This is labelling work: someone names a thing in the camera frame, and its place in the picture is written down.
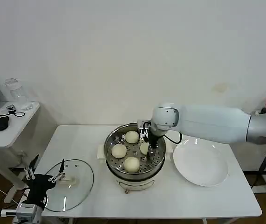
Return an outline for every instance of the white plate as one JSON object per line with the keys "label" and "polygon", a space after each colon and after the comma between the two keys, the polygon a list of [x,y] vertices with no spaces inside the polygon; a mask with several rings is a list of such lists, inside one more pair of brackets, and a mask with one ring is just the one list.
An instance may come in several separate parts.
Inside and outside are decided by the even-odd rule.
{"label": "white plate", "polygon": [[212,141],[188,137],[174,150],[173,161],[188,181],[212,187],[222,183],[228,176],[228,164],[217,144]]}

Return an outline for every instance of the small remote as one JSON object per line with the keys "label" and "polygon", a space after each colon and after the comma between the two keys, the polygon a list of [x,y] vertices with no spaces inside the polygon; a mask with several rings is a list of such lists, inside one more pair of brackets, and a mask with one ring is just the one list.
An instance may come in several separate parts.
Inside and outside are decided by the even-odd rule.
{"label": "small remote", "polygon": [[12,104],[12,105],[7,106],[7,111],[9,114],[12,114],[12,113],[15,113],[17,110],[16,110],[16,107]]}

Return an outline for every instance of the glass lid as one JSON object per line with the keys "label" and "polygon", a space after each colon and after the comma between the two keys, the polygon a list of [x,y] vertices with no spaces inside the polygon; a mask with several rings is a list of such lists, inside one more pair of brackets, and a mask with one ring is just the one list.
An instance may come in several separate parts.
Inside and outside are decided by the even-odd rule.
{"label": "glass lid", "polygon": [[[61,162],[57,163],[46,174],[57,175],[60,165]],[[65,160],[64,173],[65,177],[47,191],[46,209],[50,211],[68,211],[78,206],[87,198],[94,184],[92,168],[82,160]]]}

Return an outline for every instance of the steamed bun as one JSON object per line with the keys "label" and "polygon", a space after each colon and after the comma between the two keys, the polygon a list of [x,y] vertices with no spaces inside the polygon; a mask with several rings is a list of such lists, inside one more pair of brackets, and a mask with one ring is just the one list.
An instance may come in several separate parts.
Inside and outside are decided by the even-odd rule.
{"label": "steamed bun", "polygon": [[148,151],[148,142],[143,142],[140,146],[140,151],[142,154],[147,155],[147,151]]}
{"label": "steamed bun", "polygon": [[140,168],[140,161],[136,157],[128,157],[124,161],[124,168],[129,173],[137,172]]}
{"label": "steamed bun", "polygon": [[126,148],[126,146],[124,146],[122,144],[116,144],[112,148],[112,155],[113,155],[113,157],[115,157],[117,159],[121,159],[121,158],[125,157],[126,153],[127,153],[127,148]]}
{"label": "steamed bun", "polygon": [[135,131],[129,131],[125,134],[124,138],[128,143],[134,144],[139,141],[139,134]]}

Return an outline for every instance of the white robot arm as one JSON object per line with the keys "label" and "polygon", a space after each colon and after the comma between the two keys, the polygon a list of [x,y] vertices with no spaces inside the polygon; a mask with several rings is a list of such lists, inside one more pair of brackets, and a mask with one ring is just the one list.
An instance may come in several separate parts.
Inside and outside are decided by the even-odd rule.
{"label": "white robot arm", "polygon": [[266,114],[250,115],[221,106],[160,104],[153,111],[150,131],[162,136],[168,130],[225,144],[266,144]]}

